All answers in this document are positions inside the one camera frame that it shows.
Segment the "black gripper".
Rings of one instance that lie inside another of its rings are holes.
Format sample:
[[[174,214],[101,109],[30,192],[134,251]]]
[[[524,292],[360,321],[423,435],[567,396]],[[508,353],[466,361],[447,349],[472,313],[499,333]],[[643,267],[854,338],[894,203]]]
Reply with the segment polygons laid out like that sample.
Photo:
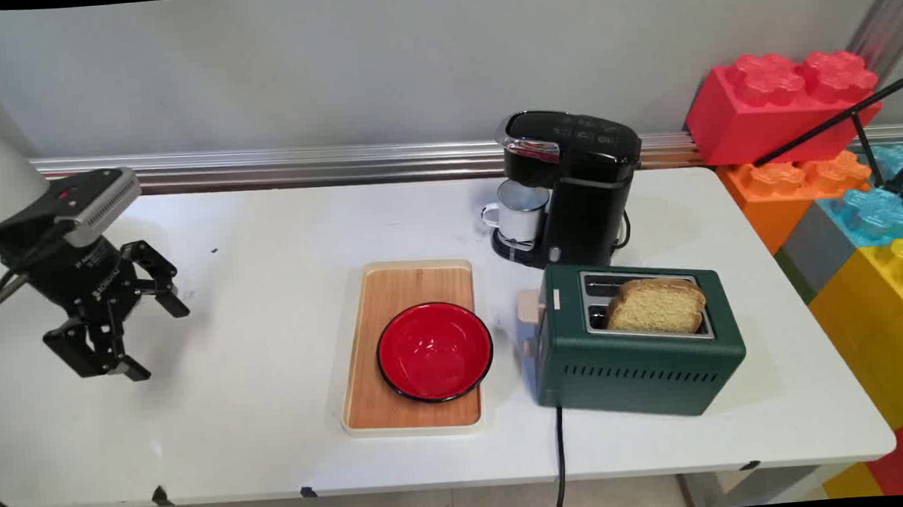
[[[86,245],[67,237],[71,221],[0,225],[0,305],[25,285],[61,307],[68,319],[42,336],[42,343],[79,376],[122,374],[133,381],[151,372],[127,353],[125,321],[140,295],[155,297],[173,318],[190,316],[178,298],[178,270],[146,241],[121,251],[103,236]]]

